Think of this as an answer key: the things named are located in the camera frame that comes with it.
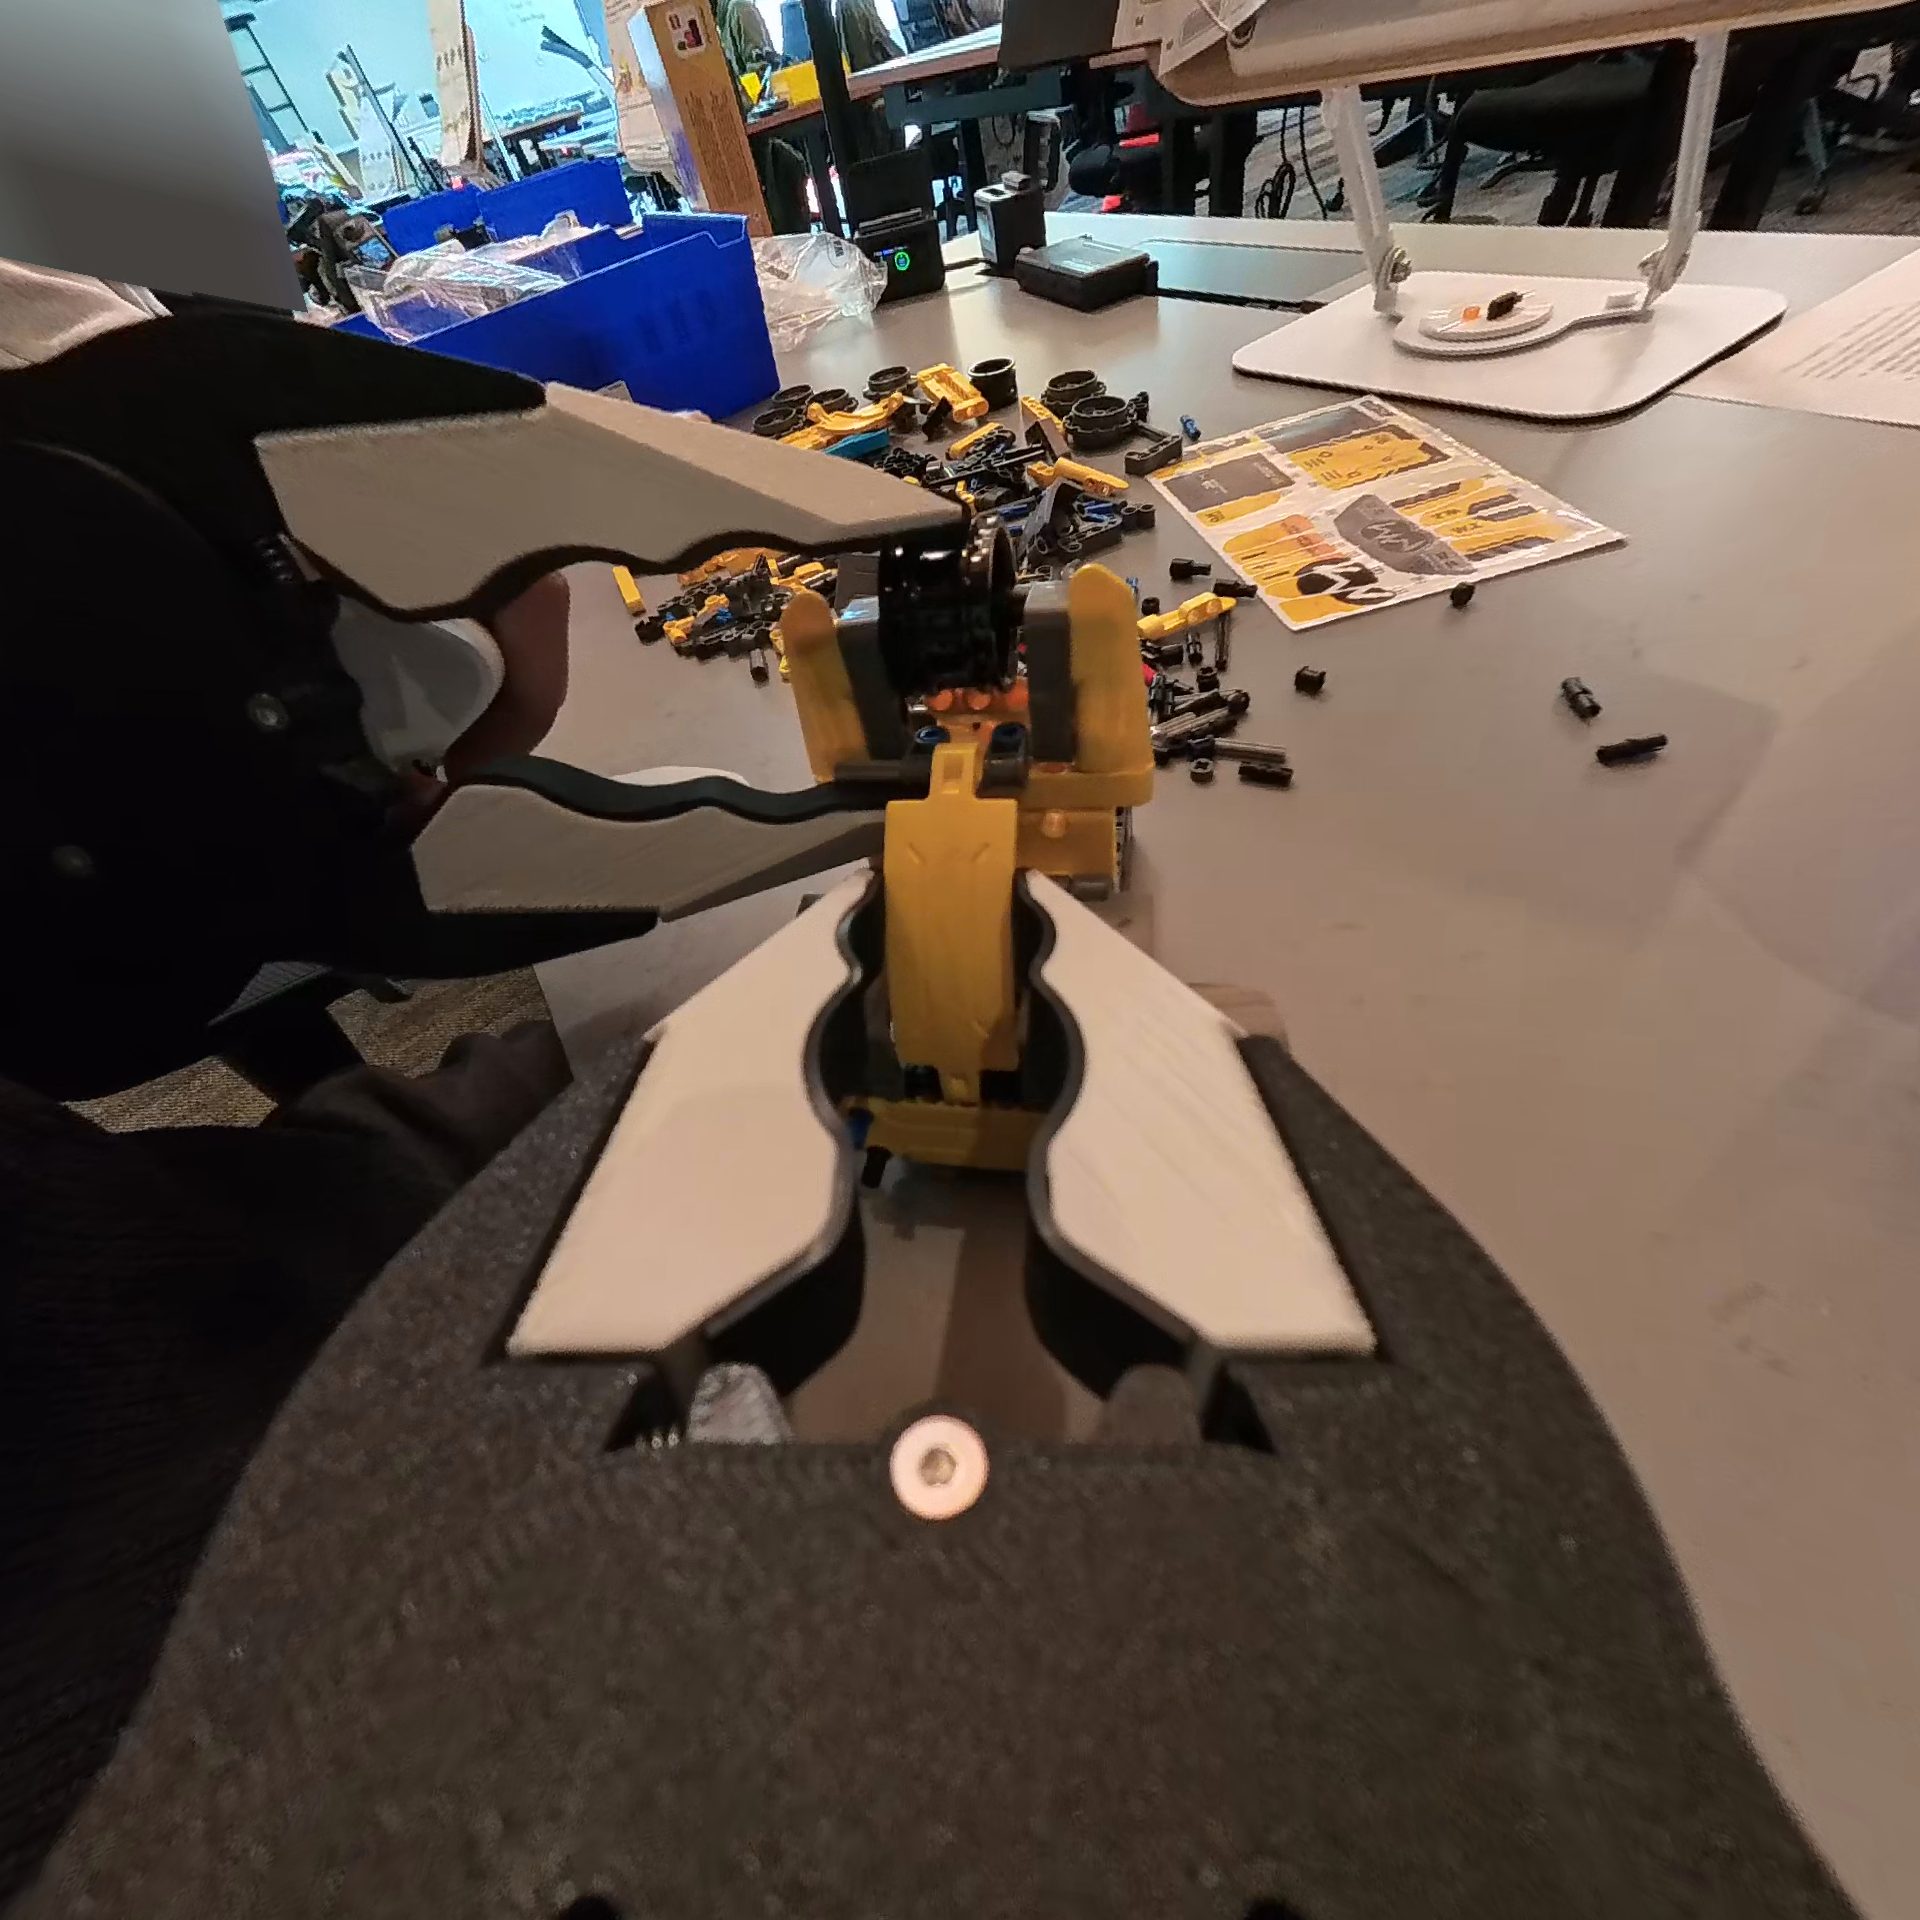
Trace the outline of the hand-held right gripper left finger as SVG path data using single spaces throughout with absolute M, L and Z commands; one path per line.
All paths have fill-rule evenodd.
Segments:
M 668 1013 L 588 1163 L 505 1356 L 648 1361 L 674 1404 L 716 1361 L 796 1390 L 858 1328 L 858 1146 L 838 1089 L 863 1057 L 858 919 L 838 878 Z

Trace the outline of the white book stand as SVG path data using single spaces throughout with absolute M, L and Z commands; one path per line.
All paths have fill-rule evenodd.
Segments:
M 1781 0 L 1277 0 L 1235 45 L 1160 85 L 1203 108 L 1318 93 L 1357 229 L 1368 285 L 1235 351 L 1235 369 L 1277 384 L 1429 402 L 1524 420 L 1605 420 L 1781 322 L 1760 285 L 1683 285 L 1702 233 L 1712 108 L 1730 33 L 1806 20 L 1832 5 Z M 1634 275 L 1416 270 L 1388 229 L 1364 137 L 1364 85 L 1683 39 L 1692 78 L 1666 236 Z

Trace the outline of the yellow brick vehicle model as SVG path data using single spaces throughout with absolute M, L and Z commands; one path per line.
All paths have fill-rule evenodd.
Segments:
M 1133 595 L 1103 564 L 1008 608 L 1012 571 L 970 526 L 892 541 L 927 636 L 888 634 L 879 601 L 796 591 L 781 615 L 807 764 L 821 784 L 888 788 L 863 953 L 859 1069 L 838 1089 L 888 1158 L 1018 1171 L 1058 1089 L 1032 1054 L 1024 878 L 1071 898 L 1120 886 L 1126 812 L 1154 759 Z

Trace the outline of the brown cardboard box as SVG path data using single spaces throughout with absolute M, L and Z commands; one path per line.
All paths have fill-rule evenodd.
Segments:
M 740 216 L 750 236 L 770 236 L 711 7 L 706 0 L 635 5 L 627 41 L 683 198 L 696 212 Z

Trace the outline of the clear plastic bag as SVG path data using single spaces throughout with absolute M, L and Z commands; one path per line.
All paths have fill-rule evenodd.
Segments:
M 832 233 L 770 233 L 750 242 L 768 342 L 790 353 L 835 322 L 871 322 L 888 266 Z
M 578 233 L 543 250 L 517 242 L 466 250 L 451 236 L 429 250 L 393 258 L 377 289 L 393 304 L 416 299 L 461 314 L 479 314 L 578 283 L 589 266 L 593 260 L 582 251 Z

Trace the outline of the black power adapter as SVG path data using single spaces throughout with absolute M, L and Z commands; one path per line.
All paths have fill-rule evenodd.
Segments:
M 1106 311 L 1115 304 L 1153 299 L 1160 289 L 1160 266 L 1153 251 L 1091 236 L 1023 250 L 1012 279 L 1024 293 L 1071 311 Z

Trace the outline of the yellow black sticker sheet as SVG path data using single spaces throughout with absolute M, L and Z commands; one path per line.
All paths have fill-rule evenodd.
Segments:
M 1380 395 L 1193 442 L 1153 483 L 1209 574 L 1254 588 L 1289 634 L 1624 543 Z

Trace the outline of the printed paper sheet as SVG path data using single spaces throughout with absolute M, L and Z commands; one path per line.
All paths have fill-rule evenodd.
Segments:
M 1787 314 L 1692 373 L 1683 395 L 1781 411 L 1920 425 L 1920 251 Z

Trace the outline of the small black device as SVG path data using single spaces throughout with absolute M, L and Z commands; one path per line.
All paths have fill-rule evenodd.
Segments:
M 1032 173 L 1000 173 L 977 186 L 970 216 L 986 275 L 1012 275 L 1023 251 L 1046 245 L 1046 186 Z

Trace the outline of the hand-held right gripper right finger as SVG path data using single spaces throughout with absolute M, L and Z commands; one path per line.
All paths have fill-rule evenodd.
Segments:
M 1030 1043 L 1058 1089 L 1024 1158 L 1024 1308 L 1046 1356 L 1110 1397 L 1133 1367 L 1221 1397 L 1227 1361 L 1368 1361 L 1380 1331 L 1284 1117 L 1287 1049 L 1129 946 L 1049 878 Z

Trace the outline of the person's left hand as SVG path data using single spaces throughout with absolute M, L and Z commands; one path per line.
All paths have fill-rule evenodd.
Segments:
M 569 580 L 537 579 L 486 619 L 502 683 L 486 711 L 448 748 L 441 781 L 468 781 L 493 759 L 537 753 L 569 691 Z

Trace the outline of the blue plastic bin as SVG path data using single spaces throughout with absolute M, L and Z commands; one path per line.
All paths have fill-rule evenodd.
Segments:
M 743 216 L 654 212 L 633 229 L 451 250 L 451 266 L 468 260 L 525 266 L 554 285 L 479 314 L 402 299 L 402 322 L 429 325 L 420 351 L 706 417 L 732 417 L 781 389 Z
M 540 236 L 557 216 L 578 229 L 626 229 L 633 218 L 621 155 L 569 161 L 493 189 L 471 183 L 382 212 L 382 236 L 397 251 L 416 251 L 441 229 L 486 229 L 493 242 Z

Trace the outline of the pile of brick parts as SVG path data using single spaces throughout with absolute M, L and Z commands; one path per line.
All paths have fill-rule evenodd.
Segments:
M 1110 543 L 1147 531 L 1154 505 L 1129 494 L 1185 453 L 1182 435 L 1147 431 L 1147 390 L 1115 395 L 1091 369 L 1058 369 L 1043 395 L 1018 395 L 1012 358 L 986 358 L 967 373 L 952 368 L 881 368 L 863 404 L 843 389 L 781 389 L 750 420 L 760 440 L 814 445 L 967 505 L 970 541 L 996 541 L 1012 571 L 1008 608 L 1043 588 L 1065 588 Z M 642 647 L 668 639 L 683 658 L 743 658 L 757 683 L 793 673 L 781 615 L 796 591 L 835 595 L 838 608 L 879 601 L 881 630 L 915 630 L 919 608 L 946 580 L 915 588 L 892 557 L 796 557 L 781 549 L 724 549 L 678 574 L 678 591 L 646 608 L 635 579 L 616 564 L 616 591 Z M 1287 788 L 1294 781 L 1284 748 L 1235 737 L 1248 709 L 1240 687 L 1221 687 L 1203 651 L 1215 634 L 1215 660 L 1227 660 L 1235 599 L 1254 588 L 1221 588 L 1182 601 L 1169 630 L 1153 630 L 1154 599 L 1141 599 L 1141 660 L 1153 721 L 1153 759 L 1189 764 L 1189 781 L 1209 781 L 1235 764 L 1235 781 Z

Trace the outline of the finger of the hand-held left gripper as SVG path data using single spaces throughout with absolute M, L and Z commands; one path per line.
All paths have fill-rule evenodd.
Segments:
M 554 384 L 517 411 L 267 431 L 290 541 L 393 615 L 479 615 L 575 561 L 946 541 L 961 505 L 852 460 Z
M 881 853 L 888 788 L 757 788 L 723 769 L 601 774 L 498 764 L 414 838 L 420 898 L 455 914 L 683 919 Z

